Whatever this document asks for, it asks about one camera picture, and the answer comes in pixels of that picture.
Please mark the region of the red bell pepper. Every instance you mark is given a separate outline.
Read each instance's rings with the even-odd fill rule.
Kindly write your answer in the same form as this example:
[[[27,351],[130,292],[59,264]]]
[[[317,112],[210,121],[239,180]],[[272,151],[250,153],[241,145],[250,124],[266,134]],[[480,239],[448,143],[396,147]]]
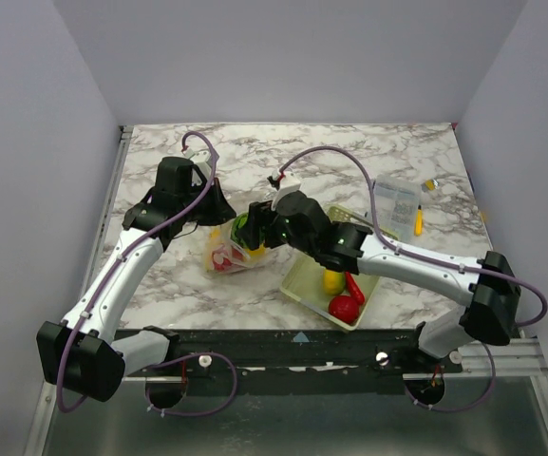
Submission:
[[[245,257],[235,246],[219,245],[206,258],[206,269],[209,272],[231,274],[245,267]]]

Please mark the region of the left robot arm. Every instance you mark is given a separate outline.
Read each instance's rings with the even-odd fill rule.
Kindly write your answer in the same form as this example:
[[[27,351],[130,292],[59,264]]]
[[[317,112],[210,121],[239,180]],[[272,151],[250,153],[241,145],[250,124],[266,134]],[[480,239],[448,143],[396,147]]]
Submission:
[[[126,375],[152,368],[173,373],[180,363],[176,333],[148,326],[116,337],[143,277],[187,223],[216,226],[236,216],[207,151],[161,160],[156,180],[124,215],[114,250],[79,302],[58,323],[45,322],[36,340],[45,380],[81,399],[109,400]]]

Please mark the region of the yellow lemon toy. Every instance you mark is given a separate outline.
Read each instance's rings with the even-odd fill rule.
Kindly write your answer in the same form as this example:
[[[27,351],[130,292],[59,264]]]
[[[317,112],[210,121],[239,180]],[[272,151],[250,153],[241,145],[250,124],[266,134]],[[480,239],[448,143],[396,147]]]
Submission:
[[[267,249],[263,245],[261,245],[257,249],[254,249],[254,250],[249,249],[247,251],[247,254],[251,259],[257,260],[258,258],[264,257],[266,255],[266,252],[267,252]]]

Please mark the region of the clear zip top bag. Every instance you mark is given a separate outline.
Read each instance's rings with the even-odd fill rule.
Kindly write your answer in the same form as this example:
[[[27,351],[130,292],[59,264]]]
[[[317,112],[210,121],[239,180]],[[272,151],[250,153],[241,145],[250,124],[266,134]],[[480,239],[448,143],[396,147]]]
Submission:
[[[217,227],[220,230],[220,236],[216,237],[216,238],[210,238],[210,232],[208,234],[207,241],[206,241],[205,247],[204,247],[204,252],[203,252],[204,269],[207,272],[209,272],[209,271],[206,269],[206,260],[207,260],[206,257],[214,249],[216,249],[219,245],[235,246],[238,250],[240,250],[243,253],[243,255],[245,257],[245,259],[244,259],[245,267],[241,271],[245,271],[245,270],[248,270],[248,269],[253,269],[253,268],[255,268],[255,267],[257,267],[257,266],[259,266],[263,263],[266,255],[267,255],[267,252],[266,252],[266,255],[264,257],[258,258],[257,260],[254,260],[254,259],[251,259],[247,254],[247,251],[249,249],[245,250],[245,249],[241,248],[240,246],[238,246],[237,244],[235,244],[233,241],[230,240],[230,230],[231,230],[232,223],[233,223],[234,219],[228,221],[227,223],[219,225],[219,226],[208,226],[208,227],[210,227],[210,232],[211,232],[212,229]]]

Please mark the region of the green watermelon toy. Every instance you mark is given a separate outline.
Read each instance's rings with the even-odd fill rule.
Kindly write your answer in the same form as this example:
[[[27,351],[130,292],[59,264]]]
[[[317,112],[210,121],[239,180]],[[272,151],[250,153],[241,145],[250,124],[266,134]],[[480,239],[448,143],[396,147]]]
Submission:
[[[251,227],[247,225],[249,219],[248,213],[238,215],[230,230],[230,240],[241,248],[248,250],[252,238]]]

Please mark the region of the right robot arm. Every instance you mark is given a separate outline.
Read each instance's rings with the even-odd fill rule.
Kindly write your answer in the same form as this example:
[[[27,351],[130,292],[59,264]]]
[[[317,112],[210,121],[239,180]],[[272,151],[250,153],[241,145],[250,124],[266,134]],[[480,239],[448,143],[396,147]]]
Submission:
[[[494,251],[453,257],[378,238],[367,226],[331,220],[300,191],[278,203],[252,203],[236,236],[251,249],[289,245],[329,270],[392,278],[454,301],[454,310],[420,324],[406,349],[407,363],[419,372],[472,341],[506,346],[517,327],[519,284],[506,257]]]

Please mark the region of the red chili pepper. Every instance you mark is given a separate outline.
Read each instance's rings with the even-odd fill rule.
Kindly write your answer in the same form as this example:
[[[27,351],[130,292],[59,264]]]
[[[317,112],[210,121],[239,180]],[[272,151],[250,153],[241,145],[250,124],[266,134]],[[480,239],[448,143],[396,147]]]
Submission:
[[[364,305],[365,296],[351,273],[345,272],[345,282],[346,282],[346,290],[349,293],[349,295],[355,300],[355,302],[359,306]]]

